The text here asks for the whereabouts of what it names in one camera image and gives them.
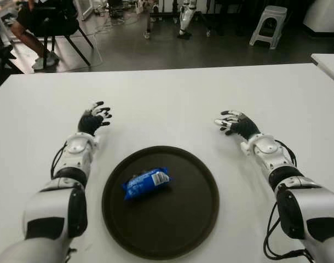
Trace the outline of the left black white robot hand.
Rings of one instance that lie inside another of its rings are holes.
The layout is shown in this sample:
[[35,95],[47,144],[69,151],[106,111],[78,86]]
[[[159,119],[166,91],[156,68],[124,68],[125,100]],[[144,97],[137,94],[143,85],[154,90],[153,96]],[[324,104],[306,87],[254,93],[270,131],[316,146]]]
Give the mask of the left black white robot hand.
[[98,101],[84,111],[78,123],[78,132],[94,136],[99,128],[110,125],[111,108],[103,105],[103,101]]

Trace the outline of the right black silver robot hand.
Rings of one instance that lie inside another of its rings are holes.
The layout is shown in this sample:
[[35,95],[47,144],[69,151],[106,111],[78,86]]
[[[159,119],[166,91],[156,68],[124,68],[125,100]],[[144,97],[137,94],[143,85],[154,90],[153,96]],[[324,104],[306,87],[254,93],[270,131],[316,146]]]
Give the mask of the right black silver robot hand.
[[215,119],[214,122],[220,126],[220,131],[224,132],[226,136],[238,134],[248,141],[261,133],[257,125],[242,112],[227,110],[221,112],[221,115],[223,118]]

